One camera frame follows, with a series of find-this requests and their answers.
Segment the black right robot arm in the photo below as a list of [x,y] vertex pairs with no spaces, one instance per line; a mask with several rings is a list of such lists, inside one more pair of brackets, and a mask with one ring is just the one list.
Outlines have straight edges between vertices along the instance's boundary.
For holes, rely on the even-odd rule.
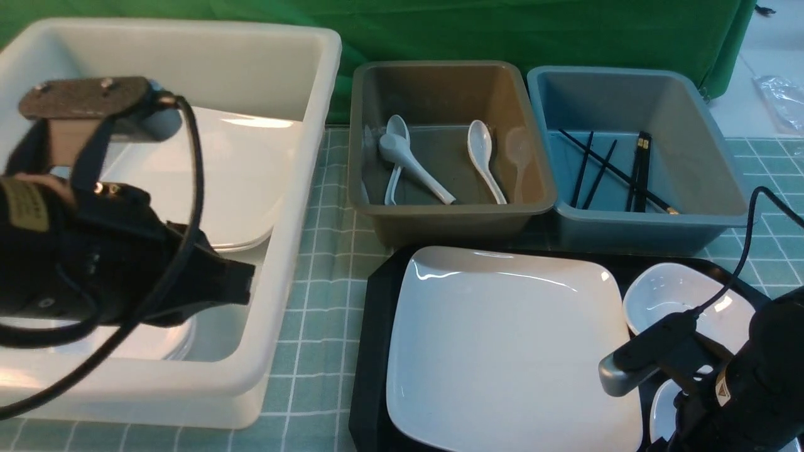
[[779,451],[802,435],[802,289],[755,312],[735,355],[676,374],[675,428],[649,451]]

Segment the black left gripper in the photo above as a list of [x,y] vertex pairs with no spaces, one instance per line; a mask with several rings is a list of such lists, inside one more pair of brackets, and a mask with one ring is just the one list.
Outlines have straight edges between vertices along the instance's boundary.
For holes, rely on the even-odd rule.
[[[63,182],[38,183],[38,317],[121,325],[164,277],[188,230],[155,214],[147,191],[100,182],[90,193],[89,218]],[[203,232],[167,293],[144,316],[146,325],[173,327],[205,309],[246,306],[256,267],[223,257]]]

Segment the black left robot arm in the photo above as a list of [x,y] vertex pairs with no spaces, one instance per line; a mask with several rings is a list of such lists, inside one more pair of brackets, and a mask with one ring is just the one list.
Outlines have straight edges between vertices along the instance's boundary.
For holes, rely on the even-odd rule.
[[2,315],[119,325],[163,277],[186,225],[163,222],[149,194],[98,183],[90,218],[49,186],[2,178]]

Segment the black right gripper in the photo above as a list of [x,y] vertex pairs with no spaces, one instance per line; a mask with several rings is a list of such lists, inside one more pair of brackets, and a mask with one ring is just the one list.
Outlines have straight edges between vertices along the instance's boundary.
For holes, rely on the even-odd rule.
[[754,372],[720,371],[704,377],[700,392],[676,395],[675,451],[754,450]]

